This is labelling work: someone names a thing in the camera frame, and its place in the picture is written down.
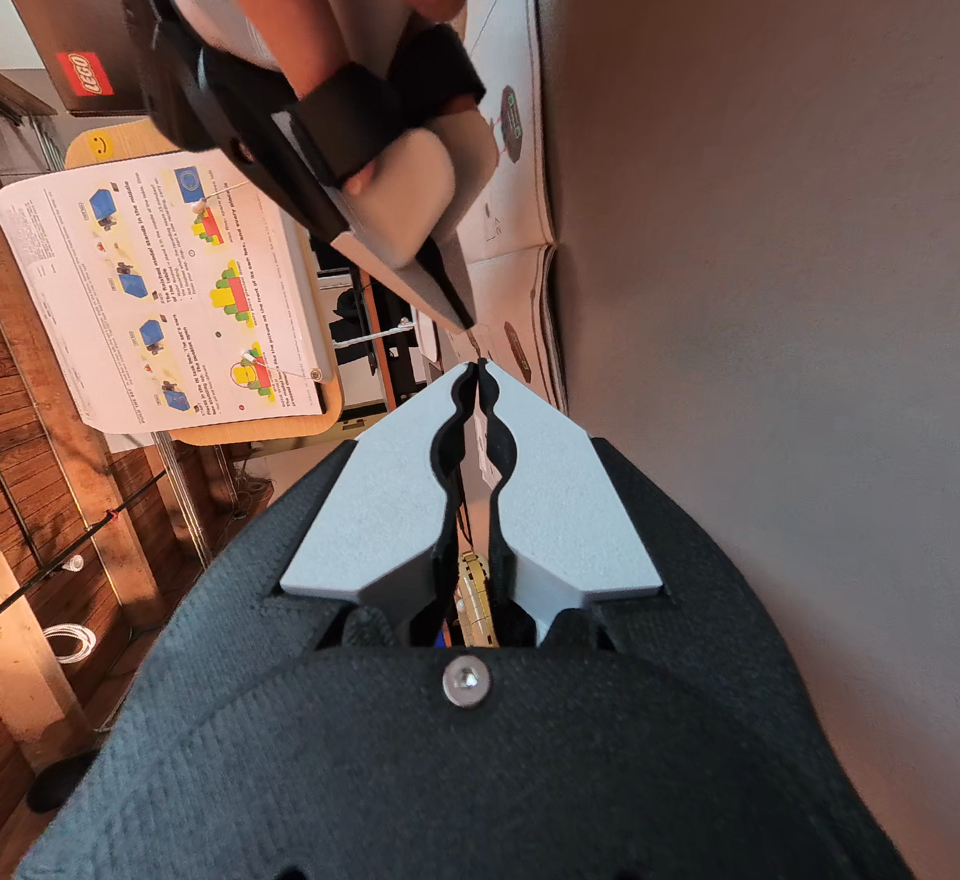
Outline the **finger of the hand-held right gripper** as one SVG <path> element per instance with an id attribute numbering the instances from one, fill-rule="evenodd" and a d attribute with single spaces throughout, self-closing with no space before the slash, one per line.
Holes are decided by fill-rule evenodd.
<path id="1" fill-rule="evenodd" d="M 437 248 L 441 288 L 459 320 L 474 320 L 474 287 L 456 227 L 437 225 Z"/>
<path id="2" fill-rule="evenodd" d="M 330 219 L 328 242 L 417 311 L 444 329 L 461 333 L 474 320 L 459 320 L 441 287 L 437 240 L 417 219 Z"/>

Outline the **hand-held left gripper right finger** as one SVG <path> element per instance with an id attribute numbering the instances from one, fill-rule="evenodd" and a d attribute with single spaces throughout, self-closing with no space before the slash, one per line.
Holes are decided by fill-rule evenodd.
<path id="1" fill-rule="evenodd" d="M 594 439 L 493 361 L 482 362 L 490 602 L 517 643 L 557 616 L 664 588 Z"/>

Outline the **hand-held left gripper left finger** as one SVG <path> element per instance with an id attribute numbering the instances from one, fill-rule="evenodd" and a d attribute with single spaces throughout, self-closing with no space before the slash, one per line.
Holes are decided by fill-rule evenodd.
<path id="1" fill-rule="evenodd" d="M 366 431 L 279 580 L 293 596 L 380 610 L 433 647 L 459 579 L 457 514 L 478 366 L 445 373 Z"/>

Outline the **instruction booklet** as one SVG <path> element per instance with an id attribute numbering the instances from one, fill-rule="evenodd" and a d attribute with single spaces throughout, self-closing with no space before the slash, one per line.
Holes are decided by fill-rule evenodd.
<path id="1" fill-rule="evenodd" d="M 492 360 L 568 412 L 548 279 L 556 250 L 546 190 L 537 0 L 468 0 L 464 44 L 486 85 L 479 110 L 498 166 L 458 228 L 476 323 L 447 334 L 460 360 Z"/>

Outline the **grey desk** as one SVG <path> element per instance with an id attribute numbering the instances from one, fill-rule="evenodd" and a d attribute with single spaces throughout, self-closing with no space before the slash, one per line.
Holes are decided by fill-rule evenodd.
<path id="1" fill-rule="evenodd" d="M 958 878 L 958 0 L 538 0 L 570 414 Z"/>

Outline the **black toy set box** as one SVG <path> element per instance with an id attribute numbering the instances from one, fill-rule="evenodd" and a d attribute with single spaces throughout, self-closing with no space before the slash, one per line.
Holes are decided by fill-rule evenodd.
<path id="1" fill-rule="evenodd" d="M 11 1 L 70 114 L 147 114 L 125 0 Z"/>

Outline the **printed instruction sheet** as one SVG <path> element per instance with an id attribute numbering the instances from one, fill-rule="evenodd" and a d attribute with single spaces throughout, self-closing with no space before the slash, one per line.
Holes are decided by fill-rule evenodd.
<path id="1" fill-rule="evenodd" d="M 339 417 L 306 237 L 221 152 L 28 178 L 2 189 L 1 214 L 87 425 Z"/>

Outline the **black hanging device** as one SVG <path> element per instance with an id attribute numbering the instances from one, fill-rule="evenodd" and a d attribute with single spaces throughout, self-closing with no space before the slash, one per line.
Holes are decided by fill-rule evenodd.
<path id="1" fill-rule="evenodd" d="M 25 803 L 33 814 L 60 810 L 87 775 L 100 751 L 91 750 L 51 764 L 36 774 Z"/>

